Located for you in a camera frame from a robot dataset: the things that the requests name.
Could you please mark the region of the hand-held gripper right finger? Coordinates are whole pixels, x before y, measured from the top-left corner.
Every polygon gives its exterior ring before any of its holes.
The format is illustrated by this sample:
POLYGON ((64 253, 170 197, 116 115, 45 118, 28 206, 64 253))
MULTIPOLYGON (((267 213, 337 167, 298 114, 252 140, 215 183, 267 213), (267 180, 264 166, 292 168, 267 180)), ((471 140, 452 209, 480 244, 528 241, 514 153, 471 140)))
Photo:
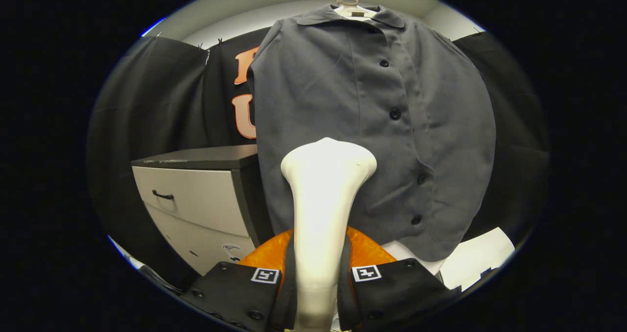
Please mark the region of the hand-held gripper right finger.
POLYGON ((416 259, 395 259, 367 235, 347 228, 337 293, 343 330, 394 330, 443 309, 461 292, 460 286, 446 287, 416 259))

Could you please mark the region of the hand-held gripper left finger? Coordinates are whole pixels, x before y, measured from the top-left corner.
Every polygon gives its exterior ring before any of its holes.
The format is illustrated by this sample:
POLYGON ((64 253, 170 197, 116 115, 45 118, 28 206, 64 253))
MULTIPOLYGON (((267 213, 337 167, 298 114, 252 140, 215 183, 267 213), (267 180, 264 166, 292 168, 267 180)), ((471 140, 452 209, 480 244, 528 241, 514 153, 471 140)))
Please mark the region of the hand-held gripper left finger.
POLYGON ((293 230, 240 262, 218 262, 184 294, 186 306, 236 332, 291 330, 296 314, 293 230))

